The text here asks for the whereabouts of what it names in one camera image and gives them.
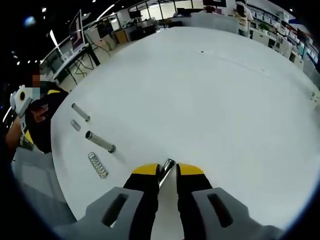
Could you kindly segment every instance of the metal tube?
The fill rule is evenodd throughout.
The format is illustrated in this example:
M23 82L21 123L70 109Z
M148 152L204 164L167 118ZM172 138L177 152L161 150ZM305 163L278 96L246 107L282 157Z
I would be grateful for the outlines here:
M85 138L97 144L98 146L106 149L109 153L113 154L116 151L116 146L103 140L101 137L95 135L92 131L87 131L85 134Z
M90 120L90 116L88 116L87 114L84 113L84 111L82 111L82 109L80 107L78 107L75 103L73 103L71 105L71 107L73 108L73 110L76 111L76 113L78 113L86 122L88 122Z
M176 162L170 158L165 162L159 174L159 189L161 188L162 184L165 182L168 174L170 173L171 169L175 164Z

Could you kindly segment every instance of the coil spring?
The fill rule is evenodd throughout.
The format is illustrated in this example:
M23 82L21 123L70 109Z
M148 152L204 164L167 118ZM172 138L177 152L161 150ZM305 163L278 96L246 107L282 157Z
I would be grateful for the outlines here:
M99 175L99 177L102 179L106 178L108 175L108 172L104 168L104 166L101 164L98 156L94 152L90 152L88 154L88 158L89 158L94 170Z

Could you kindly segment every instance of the potted plant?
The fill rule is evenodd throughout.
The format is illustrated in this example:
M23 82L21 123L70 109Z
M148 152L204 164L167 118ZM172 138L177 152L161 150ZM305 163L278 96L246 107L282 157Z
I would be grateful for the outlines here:
M264 22L261 22L259 24L259 29L265 34L265 35L268 35L268 31L269 31L269 27L266 23Z

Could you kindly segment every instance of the metal cylinder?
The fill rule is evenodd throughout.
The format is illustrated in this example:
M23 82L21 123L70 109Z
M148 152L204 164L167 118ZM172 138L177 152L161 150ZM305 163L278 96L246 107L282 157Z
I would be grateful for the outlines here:
M90 120L90 116L88 116L87 114L85 114L84 111L82 111L82 109L80 107L78 107L75 103L73 103L71 105L71 107L73 108L73 110L76 111L76 113L78 113L86 122L88 122Z
M117 149L115 145L103 140L101 137L95 135L92 131L87 131L85 134L85 138L106 149L111 154L113 154Z
M159 189L161 188L162 184L165 182L168 174L170 173L171 169L175 164L176 162L170 158L165 162L159 174Z
M72 127L73 127L75 130L80 131L81 126L80 126L75 120L72 119L70 122L71 122Z

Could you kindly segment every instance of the gray gripper housing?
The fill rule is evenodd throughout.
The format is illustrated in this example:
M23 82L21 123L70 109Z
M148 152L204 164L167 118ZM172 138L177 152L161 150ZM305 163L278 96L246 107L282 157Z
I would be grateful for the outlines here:
M63 239L129 240L143 194L114 187L91 203L78 222L54 230ZM194 191L192 195L203 218L206 240L276 240L282 234L280 229L250 218L248 208L222 188Z

